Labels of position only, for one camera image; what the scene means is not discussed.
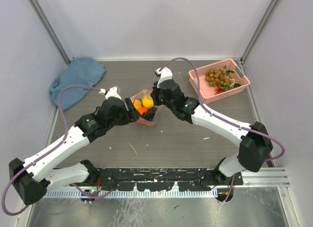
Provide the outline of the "orange persimmon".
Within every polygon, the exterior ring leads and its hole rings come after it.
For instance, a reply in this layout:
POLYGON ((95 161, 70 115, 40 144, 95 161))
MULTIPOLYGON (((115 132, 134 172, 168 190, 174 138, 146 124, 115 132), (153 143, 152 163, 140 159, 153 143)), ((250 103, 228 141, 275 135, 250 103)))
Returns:
POLYGON ((145 107, 140 107, 137 109, 137 111, 141 114, 141 115, 144 115, 148 112, 148 109, 145 108, 145 107))

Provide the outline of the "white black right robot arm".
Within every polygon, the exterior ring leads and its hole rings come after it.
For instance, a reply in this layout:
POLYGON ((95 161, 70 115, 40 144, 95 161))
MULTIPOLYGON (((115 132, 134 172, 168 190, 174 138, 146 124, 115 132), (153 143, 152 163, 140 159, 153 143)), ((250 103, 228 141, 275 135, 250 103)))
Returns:
POLYGON ((243 123, 202 106, 198 99, 185 96, 172 79, 154 82, 151 97, 156 106, 164 105, 177 119, 212 130, 238 147, 238 153, 223 158, 215 167, 213 177, 218 184, 227 184, 245 170, 259 172, 273 149, 262 123, 243 123))

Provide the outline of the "orange-yellow peach fruit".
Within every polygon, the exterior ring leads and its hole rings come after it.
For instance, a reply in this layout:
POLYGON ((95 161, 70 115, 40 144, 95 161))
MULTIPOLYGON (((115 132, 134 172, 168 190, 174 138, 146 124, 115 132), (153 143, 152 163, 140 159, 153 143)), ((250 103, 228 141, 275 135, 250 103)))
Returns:
POLYGON ((133 105, 134 105, 134 107, 135 107, 137 110, 142 107, 142 103, 141 103, 141 101, 138 100, 138 99, 135 99, 135 100, 134 100, 133 105))

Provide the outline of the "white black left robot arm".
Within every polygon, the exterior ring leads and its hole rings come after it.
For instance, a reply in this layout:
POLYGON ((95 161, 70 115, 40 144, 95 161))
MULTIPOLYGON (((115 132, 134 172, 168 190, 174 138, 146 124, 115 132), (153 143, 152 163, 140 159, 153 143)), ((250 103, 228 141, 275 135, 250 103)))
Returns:
POLYGON ((80 117, 67 134, 36 155, 25 160, 12 160, 9 163, 10 179, 23 203, 34 204, 48 191, 68 184, 96 184, 99 171, 87 159, 71 167, 55 167, 113 127, 136 122, 140 116, 129 98, 109 97, 93 113, 80 117))

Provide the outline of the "yellow round fruit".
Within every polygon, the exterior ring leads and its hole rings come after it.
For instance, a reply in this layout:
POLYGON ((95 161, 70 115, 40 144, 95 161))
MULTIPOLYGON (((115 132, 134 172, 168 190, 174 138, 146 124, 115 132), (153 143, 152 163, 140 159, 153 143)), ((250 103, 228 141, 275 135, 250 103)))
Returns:
POLYGON ((141 99, 143 107, 147 108, 148 110, 154 107, 154 102, 151 98, 144 96, 141 99))

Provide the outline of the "dark grape bunch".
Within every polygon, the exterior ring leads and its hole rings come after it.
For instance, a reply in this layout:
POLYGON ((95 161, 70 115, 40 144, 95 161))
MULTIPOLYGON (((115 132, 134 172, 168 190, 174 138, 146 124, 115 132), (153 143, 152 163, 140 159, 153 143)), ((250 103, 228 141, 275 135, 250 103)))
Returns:
POLYGON ((142 118, 147 121, 153 121, 156 115, 157 107, 150 108, 146 113, 142 114, 142 118))

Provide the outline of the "clear zip top bag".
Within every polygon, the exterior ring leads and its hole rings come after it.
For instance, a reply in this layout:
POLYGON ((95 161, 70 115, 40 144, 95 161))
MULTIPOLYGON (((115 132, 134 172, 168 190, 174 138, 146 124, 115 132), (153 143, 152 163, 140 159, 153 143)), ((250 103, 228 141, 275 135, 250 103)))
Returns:
POLYGON ((131 97, 135 109, 140 113, 138 123, 145 126, 154 126, 157 122, 157 114, 160 107, 155 106, 151 98, 152 89, 144 88, 131 97))

